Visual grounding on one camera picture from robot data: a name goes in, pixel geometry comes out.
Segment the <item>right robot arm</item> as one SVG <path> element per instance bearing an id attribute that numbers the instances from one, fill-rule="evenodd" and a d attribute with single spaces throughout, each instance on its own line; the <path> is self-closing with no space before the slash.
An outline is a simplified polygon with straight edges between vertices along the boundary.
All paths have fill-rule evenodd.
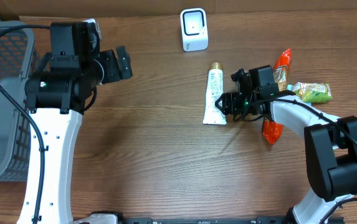
<path id="1" fill-rule="evenodd" d="M 305 142 L 310 190 L 290 208 L 282 223 L 328 223 L 342 205 L 357 202 L 357 117 L 340 118 L 304 103 L 278 88 L 266 65 L 231 76 L 238 90 L 223 93 L 215 106 L 233 120 L 266 118 L 297 133 Z"/>

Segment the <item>white Pantene conditioner tube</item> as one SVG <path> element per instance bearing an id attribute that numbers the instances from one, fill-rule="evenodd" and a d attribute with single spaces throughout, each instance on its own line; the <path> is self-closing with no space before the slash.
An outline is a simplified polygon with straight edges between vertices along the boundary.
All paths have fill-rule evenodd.
<path id="1" fill-rule="evenodd" d="M 203 124 L 226 125 L 226 116 L 215 106 L 215 102 L 224 92 L 223 65 L 213 62 L 207 75 L 206 100 Z"/>

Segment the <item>red spaghetti packet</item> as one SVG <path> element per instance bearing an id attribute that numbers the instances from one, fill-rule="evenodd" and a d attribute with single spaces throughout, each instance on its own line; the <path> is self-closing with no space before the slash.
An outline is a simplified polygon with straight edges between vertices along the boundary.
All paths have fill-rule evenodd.
<path id="1" fill-rule="evenodd" d="M 288 77 L 291 72 L 292 50 L 287 49 L 278 58 L 274 65 L 274 80 L 278 84 L 280 91 L 287 89 Z M 267 118 L 263 120 L 262 134 L 267 142 L 274 145 L 282 135 L 283 125 L 275 121 L 269 121 Z"/>

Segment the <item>green yellow snack packet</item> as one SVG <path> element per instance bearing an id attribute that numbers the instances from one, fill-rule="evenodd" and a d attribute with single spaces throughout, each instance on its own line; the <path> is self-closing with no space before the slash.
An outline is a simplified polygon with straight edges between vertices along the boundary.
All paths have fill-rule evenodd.
<path id="1" fill-rule="evenodd" d="M 328 83 L 298 82 L 292 87 L 292 91 L 306 103 L 327 103 L 333 98 Z"/>

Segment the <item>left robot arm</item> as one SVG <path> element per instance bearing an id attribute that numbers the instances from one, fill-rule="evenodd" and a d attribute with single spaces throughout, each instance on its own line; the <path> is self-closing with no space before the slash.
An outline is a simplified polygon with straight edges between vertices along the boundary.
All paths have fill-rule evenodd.
<path id="1" fill-rule="evenodd" d="M 72 164 L 85 112 L 97 87 L 132 77 L 126 48 L 101 50 L 94 19 L 54 22 L 51 50 L 25 84 L 31 152 L 19 223 L 73 223 Z"/>

